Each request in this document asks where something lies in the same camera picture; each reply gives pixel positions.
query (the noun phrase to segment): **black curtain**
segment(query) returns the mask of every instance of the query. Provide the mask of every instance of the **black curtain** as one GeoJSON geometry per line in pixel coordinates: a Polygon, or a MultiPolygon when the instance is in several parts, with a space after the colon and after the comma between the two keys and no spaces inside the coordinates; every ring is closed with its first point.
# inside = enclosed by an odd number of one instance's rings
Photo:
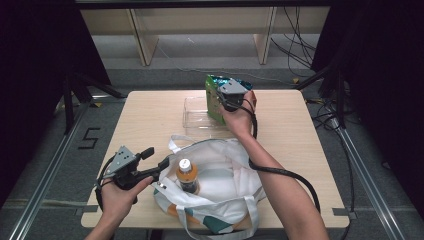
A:
{"type": "MultiPolygon", "coordinates": [[[[357,54],[344,74],[363,124],[424,219],[424,2],[372,2],[372,21],[362,26],[367,31],[352,45],[357,54]]],[[[345,32],[351,14],[330,10],[314,70],[334,56],[329,46],[340,44],[334,32],[345,32]]]]}
{"type": "Polygon", "coordinates": [[[65,77],[110,81],[79,10],[69,5],[1,1],[0,61],[2,206],[53,118],[65,77]]]}

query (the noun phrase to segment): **teal bag strap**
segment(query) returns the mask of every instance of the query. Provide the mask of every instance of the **teal bag strap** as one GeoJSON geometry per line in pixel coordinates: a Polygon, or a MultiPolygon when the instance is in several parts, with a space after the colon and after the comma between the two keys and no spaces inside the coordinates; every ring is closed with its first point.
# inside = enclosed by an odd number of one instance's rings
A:
{"type": "Polygon", "coordinates": [[[187,226],[187,215],[186,211],[184,209],[184,206],[177,205],[177,213],[179,220],[181,224],[184,226],[184,229],[186,230],[187,234],[192,237],[193,239],[198,240],[234,240],[234,239],[246,239],[252,237],[259,226],[259,214],[257,209],[257,200],[253,196],[245,196],[244,197],[248,212],[250,221],[252,223],[252,226],[248,229],[237,231],[237,232],[231,232],[231,233],[225,233],[220,235],[200,235],[194,232],[191,232],[188,229],[187,226]]]}

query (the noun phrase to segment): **right hand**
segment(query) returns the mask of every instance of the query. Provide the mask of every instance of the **right hand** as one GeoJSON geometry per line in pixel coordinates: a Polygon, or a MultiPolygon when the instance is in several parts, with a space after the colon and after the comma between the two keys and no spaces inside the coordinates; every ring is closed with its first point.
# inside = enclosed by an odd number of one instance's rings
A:
{"type": "MultiPolygon", "coordinates": [[[[244,94],[244,99],[249,101],[253,107],[253,92],[248,91],[244,94]]],[[[247,101],[243,101],[243,107],[250,110],[252,113],[255,112],[255,109],[252,109],[250,104],[247,101]]],[[[237,137],[242,137],[246,134],[251,135],[252,130],[252,117],[251,115],[243,109],[237,109],[234,112],[229,112],[225,110],[224,106],[219,107],[219,111],[224,117],[227,128],[237,137]]]]}

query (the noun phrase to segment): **bottle label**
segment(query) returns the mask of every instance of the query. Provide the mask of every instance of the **bottle label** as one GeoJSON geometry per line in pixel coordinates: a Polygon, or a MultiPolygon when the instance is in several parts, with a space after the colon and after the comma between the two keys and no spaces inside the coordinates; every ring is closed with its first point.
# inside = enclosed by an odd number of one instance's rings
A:
{"type": "Polygon", "coordinates": [[[195,193],[197,191],[197,181],[193,182],[180,182],[181,188],[185,192],[195,193]]]}

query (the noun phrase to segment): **green snack bag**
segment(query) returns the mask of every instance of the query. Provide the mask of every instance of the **green snack bag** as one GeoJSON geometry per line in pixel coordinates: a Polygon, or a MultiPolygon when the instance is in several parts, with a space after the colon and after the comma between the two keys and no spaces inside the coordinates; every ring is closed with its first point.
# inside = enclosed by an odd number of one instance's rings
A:
{"type": "Polygon", "coordinates": [[[252,89],[252,84],[240,79],[208,75],[205,81],[206,103],[208,107],[208,115],[223,125],[225,125],[225,121],[222,115],[219,113],[219,106],[221,103],[219,102],[219,97],[216,91],[218,87],[228,83],[230,80],[237,81],[247,90],[252,89]]]}

